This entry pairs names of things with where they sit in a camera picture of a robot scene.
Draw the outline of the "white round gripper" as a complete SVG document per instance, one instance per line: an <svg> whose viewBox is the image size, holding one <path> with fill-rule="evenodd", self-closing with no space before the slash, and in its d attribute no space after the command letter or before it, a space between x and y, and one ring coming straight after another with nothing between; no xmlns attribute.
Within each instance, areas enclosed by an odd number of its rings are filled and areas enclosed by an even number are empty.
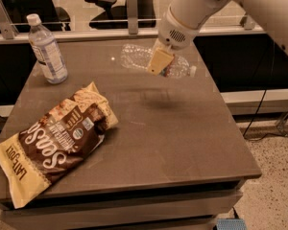
<svg viewBox="0 0 288 230"><path fill-rule="evenodd" d="M174 60L172 51L189 46L208 18L228 2L229 0L173 0L158 26L156 48L153 49L147 71L153 75L160 74Z"/></svg>

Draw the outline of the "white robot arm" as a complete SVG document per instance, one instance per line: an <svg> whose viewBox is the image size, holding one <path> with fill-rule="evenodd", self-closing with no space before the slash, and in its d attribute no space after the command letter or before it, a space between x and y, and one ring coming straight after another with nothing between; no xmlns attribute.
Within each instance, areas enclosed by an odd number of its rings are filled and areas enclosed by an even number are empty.
<svg viewBox="0 0 288 230"><path fill-rule="evenodd" d="M172 0L158 27L148 71L160 74L175 52L189 46L211 15L233 1L251 16L288 56L288 0Z"/></svg>

